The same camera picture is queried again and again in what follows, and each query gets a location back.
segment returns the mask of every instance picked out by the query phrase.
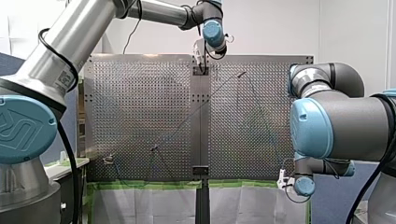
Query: gray cylinder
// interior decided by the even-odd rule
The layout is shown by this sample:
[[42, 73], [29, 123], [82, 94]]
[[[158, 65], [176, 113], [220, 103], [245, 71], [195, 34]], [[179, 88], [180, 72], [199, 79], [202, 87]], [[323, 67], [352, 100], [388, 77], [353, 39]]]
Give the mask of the gray cylinder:
[[293, 70], [291, 79], [294, 80], [295, 77], [302, 76], [303, 73], [307, 73], [311, 77], [317, 74], [314, 80], [326, 80], [329, 82], [332, 89], [341, 91], [349, 97], [364, 96], [364, 84], [361, 76], [355, 69], [344, 63], [298, 65]]
[[295, 163], [296, 178], [301, 175], [353, 175], [348, 173], [351, 161], [324, 161], [314, 158], [304, 158], [297, 160]]
[[389, 140], [389, 118], [383, 103], [374, 97], [348, 98], [341, 92], [325, 91], [311, 96], [326, 111], [332, 123], [330, 158], [379, 161]]

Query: blue base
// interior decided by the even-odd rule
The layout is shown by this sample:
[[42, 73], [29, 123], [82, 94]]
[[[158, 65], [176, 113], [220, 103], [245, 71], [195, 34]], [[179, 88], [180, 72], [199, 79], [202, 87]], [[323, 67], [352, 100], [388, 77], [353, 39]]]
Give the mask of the blue base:
[[57, 120], [41, 102], [19, 95], [0, 96], [0, 163], [40, 156], [53, 142]]

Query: black cable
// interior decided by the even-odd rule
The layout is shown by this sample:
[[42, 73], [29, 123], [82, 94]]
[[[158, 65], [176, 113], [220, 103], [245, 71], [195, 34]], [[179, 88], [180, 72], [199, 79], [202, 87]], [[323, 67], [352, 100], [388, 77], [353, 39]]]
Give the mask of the black cable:
[[330, 169], [332, 169], [332, 171], [334, 172], [334, 178], [335, 179], [340, 179], [340, 175], [338, 174], [338, 172], [335, 170], [335, 168], [332, 166], [331, 161], [328, 161], [327, 159], [323, 159], [325, 166], [326, 164], [328, 166], [330, 166]]
[[49, 49], [53, 54], [55, 54], [56, 56], [58, 56], [60, 59], [62, 59], [62, 61], [64, 61], [70, 68], [70, 72], [72, 73], [75, 81], [73, 83], [73, 86], [70, 87], [70, 89], [67, 92], [70, 92], [71, 90], [73, 90], [77, 84], [78, 84], [78, 71], [76, 69], [76, 67], [73, 65], [72, 62], [70, 62], [66, 57], [64, 57], [62, 54], [60, 54], [58, 51], [56, 51], [56, 49], [54, 49], [53, 47], [51, 47], [46, 40], [43, 37], [43, 34], [46, 33], [50, 28], [46, 28], [40, 31], [40, 33], [38, 33], [38, 40], [40, 40], [40, 42], [47, 48]]
[[76, 159], [74, 156], [73, 148], [70, 145], [70, 142], [67, 138], [67, 134], [64, 131], [64, 126], [61, 122], [58, 123], [58, 132], [64, 142], [64, 148], [66, 149], [67, 156], [70, 160], [70, 167], [72, 169], [72, 178], [73, 178], [73, 224], [78, 224], [78, 214], [79, 214], [79, 205], [80, 205], [80, 198], [79, 198], [79, 187], [78, 187], [78, 169], [76, 164]]
[[207, 48], [205, 48], [205, 52], [209, 55], [210, 58], [212, 58], [212, 59], [214, 59], [214, 60], [221, 60], [221, 59], [223, 59], [223, 58], [225, 57], [225, 54], [222, 54], [222, 55], [220, 55], [220, 57], [216, 58], [216, 57], [214, 57], [213, 55], [211, 55], [211, 54], [209, 53], [209, 51], [207, 50]]
[[294, 203], [306, 203], [306, 202], [308, 202], [308, 201], [311, 199], [311, 196], [307, 197], [305, 200], [300, 201], [300, 202], [299, 202], [299, 201], [293, 200], [293, 199], [289, 196], [289, 194], [288, 194], [288, 187], [292, 187], [292, 186], [293, 186], [292, 184], [289, 184], [290, 179], [291, 179], [291, 177], [289, 177], [288, 182], [286, 183], [286, 186], [285, 186], [285, 188], [284, 188], [286, 197], [288, 197], [288, 199], [291, 200], [291, 201], [294, 202]]
[[134, 34], [134, 32], [136, 32], [137, 27], [139, 26], [140, 22], [142, 21], [142, 16], [143, 16], [143, 8], [142, 8], [142, 2], [140, 0], [135, 0], [132, 5], [134, 3], [137, 3], [137, 12], [139, 14], [139, 20], [137, 21], [136, 26], [134, 27], [134, 29], [132, 30], [132, 32], [129, 34], [128, 36], [128, 41], [125, 44], [124, 50], [122, 52], [122, 54], [125, 54], [126, 48], [128, 48], [129, 42], [131, 41], [131, 37]]
[[[78, 84], [78, 71], [76, 67], [73, 65], [72, 62], [70, 62], [66, 57], [64, 57], [62, 54], [60, 54], [56, 49], [54, 49], [52, 46], [50, 46], [47, 41], [44, 39], [43, 34], [46, 33], [50, 28], [43, 29], [38, 33], [38, 40], [46, 47], [48, 50], [50, 50], [53, 54], [58, 56], [60, 59], [62, 59], [70, 68], [70, 72], [72, 73], [75, 81], [73, 85], [70, 87], [70, 89], [67, 92], [70, 92], [73, 90], [77, 84]], [[73, 153], [73, 148], [70, 145], [70, 142], [67, 138], [67, 134], [64, 131], [64, 126], [62, 125], [61, 122], [58, 123], [58, 132], [62, 138], [62, 141], [64, 142], [64, 148], [66, 150], [67, 156], [69, 157], [70, 161], [70, 168], [72, 170], [72, 178], [73, 178], [73, 196], [74, 196], [74, 201], [73, 201], [73, 224], [78, 224], [78, 216], [79, 216], [79, 206], [81, 204], [82, 198], [79, 198], [79, 187], [78, 187], [78, 168], [77, 168], [77, 163], [76, 163], [76, 158]]]
[[[375, 95], [375, 97], [381, 98], [384, 101], [386, 101], [389, 105], [391, 105], [390, 108], [392, 110], [392, 114], [393, 114], [393, 116], [396, 116], [396, 105], [391, 99], [388, 98], [388, 96], [383, 95], [383, 94], [378, 94], [378, 95]], [[352, 207], [350, 208], [349, 214], [346, 219], [346, 224], [350, 224], [350, 222], [352, 221], [355, 211], [358, 208], [359, 203], [361, 202], [361, 199], [363, 198], [367, 189], [370, 188], [370, 186], [375, 181], [376, 177], [385, 168], [387, 163], [389, 161], [393, 160], [393, 158], [395, 157], [395, 153], [396, 153], [395, 149], [396, 149], [396, 132], [393, 134], [392, 140], [390, 141], [390, 144], [389, 144], [384, 156], [381, 158], [380, 163], [375, 168], [374, 172], [371, 174], [371, 176], [369, 177], [367, 182], [364, 184], [363, 188], [361, 188], [361, 191], [359, 192], [358, 196], [356, 197], [355, 202], [352, 204]]]

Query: white wall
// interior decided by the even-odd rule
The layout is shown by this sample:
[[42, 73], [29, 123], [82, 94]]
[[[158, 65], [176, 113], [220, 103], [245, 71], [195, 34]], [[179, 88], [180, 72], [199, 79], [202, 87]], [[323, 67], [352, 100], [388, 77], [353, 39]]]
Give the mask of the white wall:
[[[194, 5], [195, 0], [165, 0]], [[319, 0], [225, 0], [225, 32], [234, 35], [230, 54], [318, 56]], [[104, 36], [105, 53], [122, 53], [136, 19], [114, 20]], [[127, 53], [192, 53], [196, 29], [142, 21]]]
[[354, 67], [363, 78], [366, 95], [387, 87], [389, 2], [320, 1], [319, 61]]
[[[0, 0], [0, 52], [27, 59], [38, 33], [50, 28], [64, 9], [65, 0]], [[95, 52], [102, 52], [101, 43]]]

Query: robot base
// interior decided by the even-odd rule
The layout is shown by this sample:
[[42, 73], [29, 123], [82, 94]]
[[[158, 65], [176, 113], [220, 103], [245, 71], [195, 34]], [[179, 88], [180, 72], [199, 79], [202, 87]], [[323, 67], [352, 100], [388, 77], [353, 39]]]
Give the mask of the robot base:
[[0, 223], [59, 224], [61, 223], [61, 191], [58, 183], [49, 185], [45, 195], [27, 202], [0, 207]]

